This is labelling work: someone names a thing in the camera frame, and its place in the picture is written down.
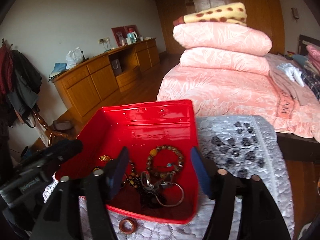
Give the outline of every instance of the red box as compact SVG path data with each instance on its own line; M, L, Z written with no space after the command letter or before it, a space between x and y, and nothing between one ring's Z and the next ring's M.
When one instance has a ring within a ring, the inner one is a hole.
M185 199L180 205L141 210L139 193L126 185L107 204L107 208L129 217L160 223L185 224L193 218L198 199L198 180L190 150L198 143L190 100L103 107L86 124L78 139L83 143L83 150L61 166L56 173L58 180L65 175L72 179L86 177L94 167L105 165L99 160L100 156L116 158L124 146L128 148L129 158L140 174L146 170L150 150L161 145L177 147L185 157L183 170L174 177L174 182L185 192ZM167 163L176 161L177 156L173 152L164 150L154 158L154 167L168 170L164 168ZM166 189L164 195L167 204L174 204L180 200L181 191L174 186Z

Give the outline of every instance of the yellow bead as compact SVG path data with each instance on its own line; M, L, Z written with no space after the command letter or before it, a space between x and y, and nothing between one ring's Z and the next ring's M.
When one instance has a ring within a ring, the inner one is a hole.
M157 155L157 150L156 149L153 149L153 150L151 150L150 151L150 155L152 156L152 157L155 157L156 155Z

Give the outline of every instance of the folded pink blanket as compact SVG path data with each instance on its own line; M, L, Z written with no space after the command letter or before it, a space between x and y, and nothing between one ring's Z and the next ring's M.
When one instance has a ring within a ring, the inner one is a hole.
M173 37L186 49L209 47L264 56L272 48L272 41L265 33L232 23L180 24L174 27Z
M229 69L268 76L269 63L265 57L214 48L187 49L180 65L213 69Z

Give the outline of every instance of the headboard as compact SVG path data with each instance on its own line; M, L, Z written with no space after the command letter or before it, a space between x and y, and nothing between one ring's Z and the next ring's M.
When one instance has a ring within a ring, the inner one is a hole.
M307 45L316 45L316 46L320 47L320 41L300 34L299 35L298 54L303 55L303 56L308 55Z

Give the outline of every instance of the metal screw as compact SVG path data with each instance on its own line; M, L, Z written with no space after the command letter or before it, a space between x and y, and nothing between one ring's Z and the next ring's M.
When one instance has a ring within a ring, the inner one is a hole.
M260 180L260 177L258 175L252 175L251 178L254 180L254 181L259 181Z
M68 176L63 176L60 181L61 182L67 182L70 178Z
M103 174L103 170L99 169L93 172L94 176L101 176Z
M228 174L228 171L225 170L225 169L218 169L218 173L219 173L220 175L227 175L227 174Z

